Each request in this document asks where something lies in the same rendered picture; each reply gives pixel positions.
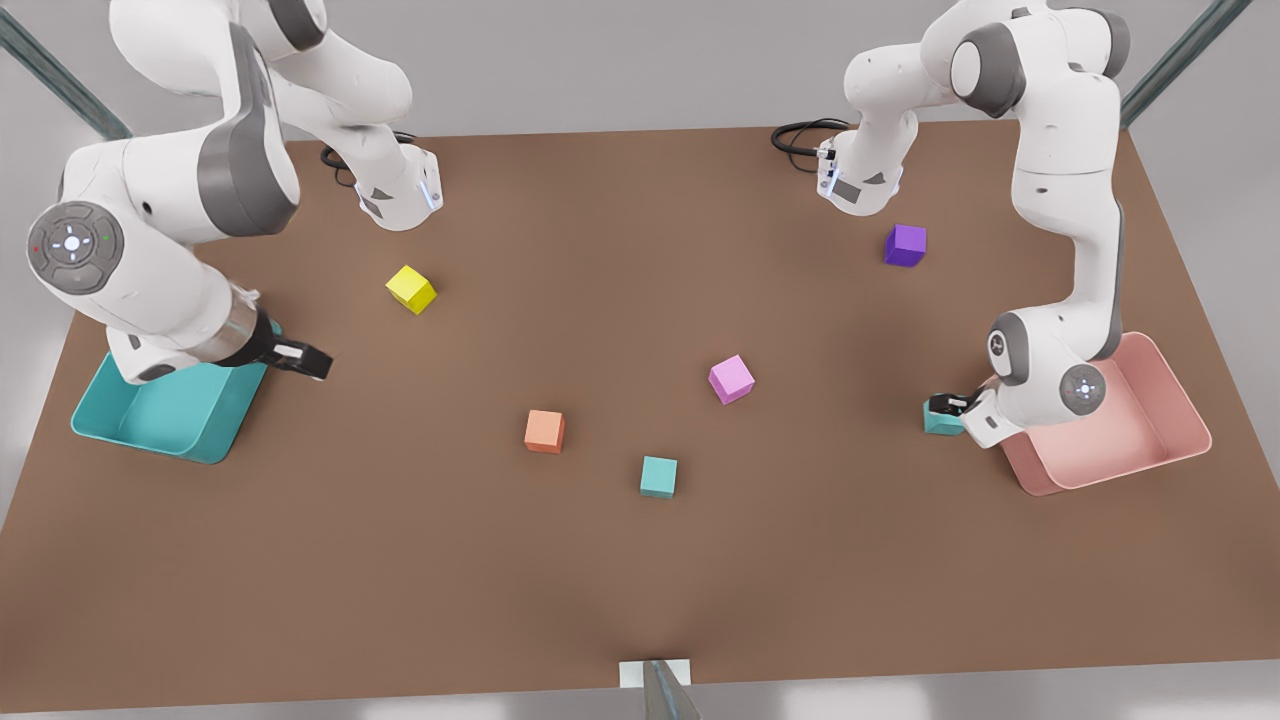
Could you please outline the teal tray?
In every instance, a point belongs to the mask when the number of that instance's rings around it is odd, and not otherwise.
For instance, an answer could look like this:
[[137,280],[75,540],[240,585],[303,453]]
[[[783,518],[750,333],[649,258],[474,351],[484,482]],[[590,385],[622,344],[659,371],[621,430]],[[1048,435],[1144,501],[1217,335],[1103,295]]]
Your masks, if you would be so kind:
[[73,432],[192,462],[220,462],[268,368],[200,363],[136,386],[122,374],[131,342],[111,328],[106,334],[110,351],[72,414]]

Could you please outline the pink tray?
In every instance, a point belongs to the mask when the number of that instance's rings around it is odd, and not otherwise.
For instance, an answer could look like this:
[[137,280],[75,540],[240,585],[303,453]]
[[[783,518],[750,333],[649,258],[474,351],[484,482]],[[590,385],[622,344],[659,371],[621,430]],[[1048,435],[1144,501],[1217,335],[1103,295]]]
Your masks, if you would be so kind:
[[1097,366],[1107,393],[1096,413],[1001,443],[1027,493],[1079,489],[1211,448],[1210,429],[1151,337],[1125,333],[1116,352]]

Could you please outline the pink cube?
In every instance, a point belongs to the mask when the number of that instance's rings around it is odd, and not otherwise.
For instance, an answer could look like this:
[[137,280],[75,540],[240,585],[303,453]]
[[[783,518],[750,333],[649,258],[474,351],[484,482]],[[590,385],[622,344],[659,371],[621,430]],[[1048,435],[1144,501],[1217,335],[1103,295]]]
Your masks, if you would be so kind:
[[749,395],[755,384],[754,375],[740,355],[716,364],[709,372],[708,380],[722,405]]

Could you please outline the yellow cube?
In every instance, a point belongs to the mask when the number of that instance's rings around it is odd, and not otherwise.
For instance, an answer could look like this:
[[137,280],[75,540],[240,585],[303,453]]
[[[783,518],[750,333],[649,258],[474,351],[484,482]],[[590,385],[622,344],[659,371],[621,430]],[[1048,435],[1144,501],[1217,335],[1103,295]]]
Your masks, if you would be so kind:
[[412,314],[419,315],[436,297],[431,282],[410,265],[402,266],[387,283],[390,295]]

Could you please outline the silver frame post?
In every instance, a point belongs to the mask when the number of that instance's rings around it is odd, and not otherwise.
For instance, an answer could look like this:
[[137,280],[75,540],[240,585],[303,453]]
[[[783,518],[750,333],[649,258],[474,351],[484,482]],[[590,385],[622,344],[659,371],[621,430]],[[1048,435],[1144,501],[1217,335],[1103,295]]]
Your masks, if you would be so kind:
[[1124,97],[1120,128],[1128,129],[1254,0],[1213,0]]
[[132,131],[63,65],[9,10],[0,8],[0,47],[106,141]]
[[701,720],[687,693],[692,684],[689,659],[649,659],[618,665],[620,688],[640,688],[645,720]]

